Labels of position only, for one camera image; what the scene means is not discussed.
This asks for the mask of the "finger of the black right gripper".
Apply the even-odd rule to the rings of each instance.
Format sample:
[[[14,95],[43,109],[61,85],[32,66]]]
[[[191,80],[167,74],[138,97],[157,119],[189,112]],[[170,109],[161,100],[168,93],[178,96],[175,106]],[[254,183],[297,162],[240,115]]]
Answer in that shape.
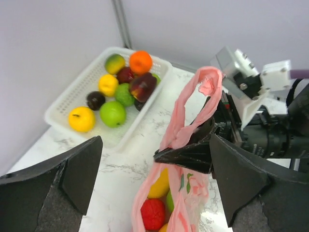
[[[153,158],[158,163],[175,164],[203,174],[209,174],[212,169],[209,141],[156,151]]]

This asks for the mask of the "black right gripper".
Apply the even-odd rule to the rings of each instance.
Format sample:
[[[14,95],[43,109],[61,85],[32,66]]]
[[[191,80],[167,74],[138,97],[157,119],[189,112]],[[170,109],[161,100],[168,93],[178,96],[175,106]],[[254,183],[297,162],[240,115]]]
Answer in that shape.
[[[227,225],[235,232],[309,230],[308,174],[266,160],[309,157],[309,87],[295,97],[297,84],[288,93],[287,113],[272,115],[262,105],[244,129],[223,92],[214,116],[190,137],[188,144],[197,144],[216,126],[211,158]]]

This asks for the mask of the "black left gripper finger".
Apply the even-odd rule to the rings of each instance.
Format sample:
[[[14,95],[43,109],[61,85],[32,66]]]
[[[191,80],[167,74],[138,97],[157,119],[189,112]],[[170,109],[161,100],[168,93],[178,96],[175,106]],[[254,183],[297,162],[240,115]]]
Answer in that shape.
[[[0,178],[2,232],[77,232],[87,214],[103,142],[86,142]]]

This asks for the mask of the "pink plastic bag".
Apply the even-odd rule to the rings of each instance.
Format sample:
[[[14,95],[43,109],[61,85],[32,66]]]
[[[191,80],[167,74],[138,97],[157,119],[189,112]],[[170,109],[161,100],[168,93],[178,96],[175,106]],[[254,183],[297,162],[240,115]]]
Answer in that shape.
[[[222,72],[211,66],[205,66],[196,72],[194,77],[186,84],[174,104],[174,109],[159,150],[167,150],[171,157],[175,152],[188,153],[189,161],[193,160],[193,148],[196,144],[189,144],[192,134],[198,126],[210,119],[221,100]],[[185,104],[195,91],[209,96],[210,100],[196,116],[192,124],[186,126]],[[174,161],[168,163],[153,163],[147,178],[138,190],[131,210],[131,223],[134,232],[144,232],[141,208],[145,202],[151,186],[158,180],[161,172],[167,168],[169,171],[169,187],[174,203],[174,210],[169,218],[167,230],[169,232],[197,232],[201,211],[208,200],[208,175],[178,166]]]

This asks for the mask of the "yellow fake fruit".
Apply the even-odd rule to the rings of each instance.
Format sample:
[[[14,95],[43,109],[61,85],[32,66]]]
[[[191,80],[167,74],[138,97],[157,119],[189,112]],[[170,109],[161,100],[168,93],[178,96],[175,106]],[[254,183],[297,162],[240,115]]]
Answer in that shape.
[[[169,173],[168,168],[165,168],[161,172],[160,177],[151,186],[147,198],[159,199],[162,198],[163,196],[166,196],[168,191],[169,191]]]

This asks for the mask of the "red fake fruit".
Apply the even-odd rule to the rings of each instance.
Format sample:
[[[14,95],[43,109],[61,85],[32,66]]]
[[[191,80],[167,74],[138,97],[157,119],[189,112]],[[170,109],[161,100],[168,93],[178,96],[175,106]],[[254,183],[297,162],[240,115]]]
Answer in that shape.
[[[156,231],[164,225],[166,211],[165,205],[160,199],[145,200],[140,212],[146,230]]]

